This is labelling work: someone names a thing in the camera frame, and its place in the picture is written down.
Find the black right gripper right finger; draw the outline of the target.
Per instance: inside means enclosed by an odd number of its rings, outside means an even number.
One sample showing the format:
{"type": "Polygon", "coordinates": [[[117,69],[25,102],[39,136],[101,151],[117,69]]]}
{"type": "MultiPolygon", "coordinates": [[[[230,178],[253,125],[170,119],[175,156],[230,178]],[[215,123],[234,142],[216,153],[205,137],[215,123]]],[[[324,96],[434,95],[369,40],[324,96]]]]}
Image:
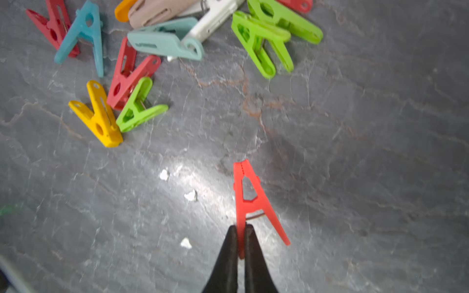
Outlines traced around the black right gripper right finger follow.
{"type": "Polygon", "coordinates": [[[254,226],[247,224],[244,235],[245,292],[278,293],[271,278],[254,226]]]}

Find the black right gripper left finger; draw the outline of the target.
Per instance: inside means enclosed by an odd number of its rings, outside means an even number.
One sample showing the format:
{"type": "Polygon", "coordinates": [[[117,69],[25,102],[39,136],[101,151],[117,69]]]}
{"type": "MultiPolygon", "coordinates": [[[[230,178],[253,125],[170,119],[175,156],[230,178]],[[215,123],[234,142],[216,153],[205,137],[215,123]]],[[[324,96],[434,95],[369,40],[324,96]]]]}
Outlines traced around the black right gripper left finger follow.
{"type": "Polygon", "coordinates": [[[229,227],[221,250],[202,293],[238,292],[238,234],[229,227]]]}

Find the lime green clothespin bottom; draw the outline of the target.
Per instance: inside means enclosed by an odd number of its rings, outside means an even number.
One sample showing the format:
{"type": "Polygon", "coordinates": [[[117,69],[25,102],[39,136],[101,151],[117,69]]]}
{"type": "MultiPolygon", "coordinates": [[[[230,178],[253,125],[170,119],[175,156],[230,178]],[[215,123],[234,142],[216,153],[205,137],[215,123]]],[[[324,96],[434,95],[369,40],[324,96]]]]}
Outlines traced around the lime green clothespin bottom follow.
{"type": "Polygon", "coordinates": [[[122,133],[133,130],[139,125],[168,111],[168,105],[156,105],[146,108],[144,103],[153,87],[149,77],[141,78],[129,97],[125,107],[118,116],[116,123],[122,133]]]}

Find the lime green clothespin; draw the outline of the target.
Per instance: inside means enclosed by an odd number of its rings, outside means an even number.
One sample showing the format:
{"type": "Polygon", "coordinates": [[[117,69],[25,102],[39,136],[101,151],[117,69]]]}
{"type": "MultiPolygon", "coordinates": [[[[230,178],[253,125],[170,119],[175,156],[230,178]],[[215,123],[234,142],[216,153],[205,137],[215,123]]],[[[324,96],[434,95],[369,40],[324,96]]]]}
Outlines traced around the lime green clothespin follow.
{"type": "Polygon", "coordinates": [[[264,48],[265,42],[271,45],[287,72],[294,70],[293,60],[285,46],[291,39],[287,30],[242,11],[234,12],[232,30],[264,78],[272,79],[276,75],[274,63],[264,48]]]}
{"type": "Polygon", "coordinates": [[[156,105],[146,108],[144,103],[153,87],[149,77],[141,78],[129,97],[125,107],[118,116],[116,123],[122,133],[133,130],[139,125],[168,111],[168,105],[156,105]]]}
{"type": "Polygon", "coordinates": [[[324,34],[315,24],[274,0],[248,0],[250,13],[261,21],[276,25],[312,44],[319,44],[324,34]]]}

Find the dark red clothespin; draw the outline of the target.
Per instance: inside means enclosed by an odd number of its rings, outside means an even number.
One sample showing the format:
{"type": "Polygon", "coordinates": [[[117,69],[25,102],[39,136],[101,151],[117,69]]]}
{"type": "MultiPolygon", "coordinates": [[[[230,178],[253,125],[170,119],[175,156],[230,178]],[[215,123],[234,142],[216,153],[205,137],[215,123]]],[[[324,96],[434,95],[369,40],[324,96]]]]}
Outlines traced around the dark red clothespin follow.
{"type": "Polygon", "coordinates": [[[313,0],[277,0],[284,6],[300,13],[308,13],[313,7],[313,0]]]}

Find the yellow clothespin by pile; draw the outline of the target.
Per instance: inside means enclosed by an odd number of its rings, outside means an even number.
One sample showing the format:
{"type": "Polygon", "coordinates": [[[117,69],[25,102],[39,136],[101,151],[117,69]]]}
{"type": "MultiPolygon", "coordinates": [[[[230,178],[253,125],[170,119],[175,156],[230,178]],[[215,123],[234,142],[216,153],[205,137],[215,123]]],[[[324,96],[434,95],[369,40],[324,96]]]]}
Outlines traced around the yellow clothespin by pile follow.
{"type": "Polygon", "coordinates": [[[123,137],[117,126],[113,110],[107,104],[104,87],[97,81],[91,80],[87,83],[87,90],[93,110],[80,101],[70,101],[69,107],[105,147],[119,146],[123,142],[123,137]]]}

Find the mint green clothespin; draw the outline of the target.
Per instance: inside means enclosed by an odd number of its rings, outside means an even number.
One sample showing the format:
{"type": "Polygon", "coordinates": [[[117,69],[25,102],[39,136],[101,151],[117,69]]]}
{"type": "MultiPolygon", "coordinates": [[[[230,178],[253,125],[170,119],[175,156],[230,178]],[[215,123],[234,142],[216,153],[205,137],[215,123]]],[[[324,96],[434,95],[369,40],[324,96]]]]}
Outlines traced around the mint green clothespin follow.
{"type": "Polygon", "coordinates": [[[127,37],[139,52],[201,61],[205,55],[202,43],[188,36],[197,23],[194,17],[179,18],[135,29],[127,37]]]}

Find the white clothespin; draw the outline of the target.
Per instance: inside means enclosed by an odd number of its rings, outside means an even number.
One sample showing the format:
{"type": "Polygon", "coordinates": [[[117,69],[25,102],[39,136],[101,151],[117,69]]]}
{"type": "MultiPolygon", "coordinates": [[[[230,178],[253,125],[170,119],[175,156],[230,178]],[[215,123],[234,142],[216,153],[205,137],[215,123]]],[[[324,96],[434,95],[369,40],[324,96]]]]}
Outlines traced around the white clothespin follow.
{"type": "MultiPolygon", "coordinates": [[[[242,1],[210,1],[209,11],[190,30],[188,36],[205,41],[213,32],[238,9],[242,1]]],[[[170,62],[176,57],[167,57],[170,62]]]]}

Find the beige clothespin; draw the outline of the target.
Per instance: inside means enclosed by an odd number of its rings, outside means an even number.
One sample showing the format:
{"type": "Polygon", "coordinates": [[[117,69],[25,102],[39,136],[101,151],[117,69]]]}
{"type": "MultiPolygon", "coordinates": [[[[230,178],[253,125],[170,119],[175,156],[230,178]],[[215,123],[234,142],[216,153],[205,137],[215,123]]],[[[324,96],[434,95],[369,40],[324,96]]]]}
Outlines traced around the beige clothespin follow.
{"type": "Polygon", "coordinates": [[[128,12],[134,29],[168,21],[194,5],[196,0],[139,0],[128,12]]]}

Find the orange clothespin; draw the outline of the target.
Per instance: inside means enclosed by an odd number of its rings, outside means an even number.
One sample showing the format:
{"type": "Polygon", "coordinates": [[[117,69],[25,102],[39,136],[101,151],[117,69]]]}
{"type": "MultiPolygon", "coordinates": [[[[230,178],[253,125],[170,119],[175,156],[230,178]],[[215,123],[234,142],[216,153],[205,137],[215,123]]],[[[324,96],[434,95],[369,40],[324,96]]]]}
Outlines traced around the orange clothespin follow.
{"type": "Polygon", "coordinates": [[[129,21],[129,11],[135,5],[138,0],[122,0],[120,4],[115,8],[114,15],[119,22],[129,21]]]}

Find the turquoise clothespin bottom left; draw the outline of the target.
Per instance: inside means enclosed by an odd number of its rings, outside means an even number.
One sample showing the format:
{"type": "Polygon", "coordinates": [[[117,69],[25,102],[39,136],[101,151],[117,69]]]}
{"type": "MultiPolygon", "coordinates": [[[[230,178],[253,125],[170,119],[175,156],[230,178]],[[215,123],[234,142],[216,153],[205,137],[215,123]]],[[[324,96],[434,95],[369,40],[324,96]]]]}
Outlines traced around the turquoise clothespin bottom left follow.
{"type": "Polygon", "coordinates": [[[100,78],[103,78],[105,71],[100,10],[99,6],[92,1],[86,1],[83,7],[76,11],[76,19],[57,50],[54,61],[62,64],[77,45],[78,40],[85,40],[93,45],[96,72],[100,78]]]}

